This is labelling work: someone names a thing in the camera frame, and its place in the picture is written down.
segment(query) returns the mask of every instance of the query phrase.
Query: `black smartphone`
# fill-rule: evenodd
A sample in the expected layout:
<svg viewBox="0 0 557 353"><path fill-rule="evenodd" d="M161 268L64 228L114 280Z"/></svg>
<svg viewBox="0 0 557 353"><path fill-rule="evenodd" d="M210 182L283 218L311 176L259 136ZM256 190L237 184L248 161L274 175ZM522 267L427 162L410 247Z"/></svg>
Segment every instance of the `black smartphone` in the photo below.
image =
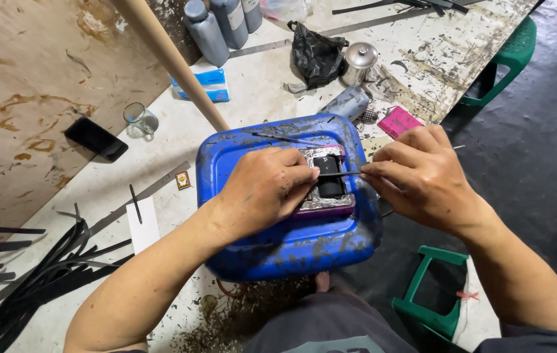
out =
<svg viewBox="0 0 557 353"><path fill-rule="evenodd" d="M117 161L128 149L127 144L86 116L71 124L65 130L65 137L111 162Z"/></svg>

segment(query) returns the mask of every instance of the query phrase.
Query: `hand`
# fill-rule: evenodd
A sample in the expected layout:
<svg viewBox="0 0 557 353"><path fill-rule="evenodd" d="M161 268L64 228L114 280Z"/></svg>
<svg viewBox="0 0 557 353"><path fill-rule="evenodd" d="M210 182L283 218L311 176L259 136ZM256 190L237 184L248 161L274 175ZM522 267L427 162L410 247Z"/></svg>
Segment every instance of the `hand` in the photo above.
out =
<svg viewBox="0 0 557 353"><path fill-rule="evenodd" d="M215 202L214 219L227 244L289 216L315 185L320 168L309 168L298 149L249 152L235 165Z"/></svg>
<svg viewBox="0 0 557 353"><path fill-rule="evenodd" d="M471 188L439 125L404 132L361 171L395 212L455 236L481 224L492 209Z"/></svg>

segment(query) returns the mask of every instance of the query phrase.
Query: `lid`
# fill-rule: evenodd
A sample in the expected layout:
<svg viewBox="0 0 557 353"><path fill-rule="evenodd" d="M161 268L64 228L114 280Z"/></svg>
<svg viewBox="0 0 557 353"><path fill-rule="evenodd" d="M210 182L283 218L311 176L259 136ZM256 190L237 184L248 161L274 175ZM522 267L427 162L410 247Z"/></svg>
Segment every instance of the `lid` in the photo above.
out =
<svg viewBox="0 0 557 353"><path fill-rule="evenodd" d="M346 62L355 68L371 68L379 60L377 49L370 43L356 42L346 49Z"/></svg>
<svg viewBox="0 0 557 353"><path fill-rule="evenodd" d="M209 13L209 10L206 9L202 0L191 0L187 4L185 4L185 16L190 21L200 21L204 19Z"/></svg>

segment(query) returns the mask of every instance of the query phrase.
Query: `cardboard tube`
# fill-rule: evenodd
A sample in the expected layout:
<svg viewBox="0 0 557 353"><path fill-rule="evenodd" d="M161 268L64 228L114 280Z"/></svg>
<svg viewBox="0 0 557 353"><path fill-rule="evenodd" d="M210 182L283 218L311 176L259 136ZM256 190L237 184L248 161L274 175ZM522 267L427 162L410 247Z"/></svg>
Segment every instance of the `cardboard tube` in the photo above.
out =
<svg viewBox="0 0 557 353"><path fill-rule="evenodd" d="M229 130L227 122L211 101L200 82L172 43L157 17L152 13L145 0L111 0L126 22L139 35L141 40L157 60L174 78L180 88L187 93L204 117L216 131Z"/></svg>

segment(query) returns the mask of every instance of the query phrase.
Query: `black mat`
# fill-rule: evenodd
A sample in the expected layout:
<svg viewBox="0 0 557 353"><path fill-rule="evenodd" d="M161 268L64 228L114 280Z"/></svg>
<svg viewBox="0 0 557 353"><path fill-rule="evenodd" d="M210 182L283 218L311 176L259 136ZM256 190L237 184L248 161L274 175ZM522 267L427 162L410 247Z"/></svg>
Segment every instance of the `black mat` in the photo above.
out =
<svg viewBox="0 0 557 353"><path fill-rule="evenodd" d="M557 272L557 0L547 0L532 18L538 37L525 70L478 114L478 109L457 106L442 125L454 146L465 145L457 153L473 188ZM385 218L384 225L378 252L333 273L331 283L352 287L420 348L424 340L410 337L392 310L392 298L404 295L420 262L416 251L421 245L467 252L454 237L397 214ZM463 269L435 269L425 276L416 301L447 312L455 290L462 289L455 286L464 282Z"/></svg>

